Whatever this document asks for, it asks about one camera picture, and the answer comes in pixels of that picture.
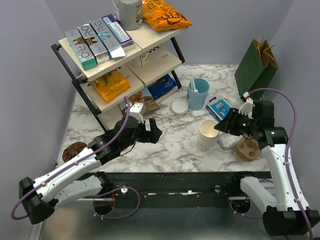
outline marble countertop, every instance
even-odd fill
[[[118,157],[97,169],[105,172],[238,172],[269,171],[263,157],[247,162],[235,151],[224,150],[219,144],[206,151],[197,148],[197,134],[200,123],[213,118],[204,107],[184,115],[174,114],[171,103],[176,99],[186,99],[190,75],[203,78],[210,84],[205,105],[213,97],[225,98],[233,107],[239,108],[235,80],[236,65],[182,65],[175,72],[182,88],[159,104],[160,110],[145,116],[155,118],[163,134],[157,144],[137,142],[134,149],[125,156]],[[68,128],[63,142],[63,150],[75,142],[90,143],[103,131],[85,102],[77,93]],[[61,155],[58,165],[62,165]]]

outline stacked paper cups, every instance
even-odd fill
[[[198,140],[196,142],[200,151],[207,150],[217,142],[219,131],[214,129],[216,124],[218,123],[212,119],[206,119],[201,122]]]

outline toothpaste box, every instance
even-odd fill
[[[97,66],[94,55],[77,29],[65,32],[66,38],[79,59],[83,69],[89,70]]]
[[[223,98],[212,98],[205,107],[220,123],[228,114],[231,105]]]
[[[111,59],[116,60],[126,55],[116,37],[112,34],[111,30],[101,18],[95,21],[90,21],[90,25],[108,49],[109,57]]]
[[[97,64],[102,64],[105,61],[110,60],[107,48],[89,24],[78,26],[77,29],[89,46]]]
[[[117,20],[112,14],[104,16],[102,19],[106,23],[108,28],[112,31],[116,39],[119,41],[125,52],[135,47],[132,38],[128,35],[126,30],[124,30],[120,26],[120,24],[117,22]]]

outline purple wall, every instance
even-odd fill
[[[54,169],[75,90],[50,48],[63,35],[46,3],[0,5],[0,238],[26,240],[29,219],[10,218],[18,183]]]
[[[166,0],[193,23],[176,37],[186,64],[238,64],[252,38],[274,37],[293,1]],[[114,13],[112,0],[45,2],[62,32]]]
[[[297,108],[297,126],[291,144],[292,161],[311,209],[320,211],[320,1],[295,0],[272,49],[279,70],[271,87],[283,91]],[[275,104],[277,126],[290,132],[293,112],[282,96],[265,94]],[[315,230],[320,235],[319,224]]]

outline yellow snack bag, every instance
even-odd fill
[[[127,79],[120,72],[114,70],[91,81],[90,84],[107,104],[130,88]]]
[[[143,19],[156,32],[163,30],[185,29],[192,25],[185,16],[165,0],[142,0]]]

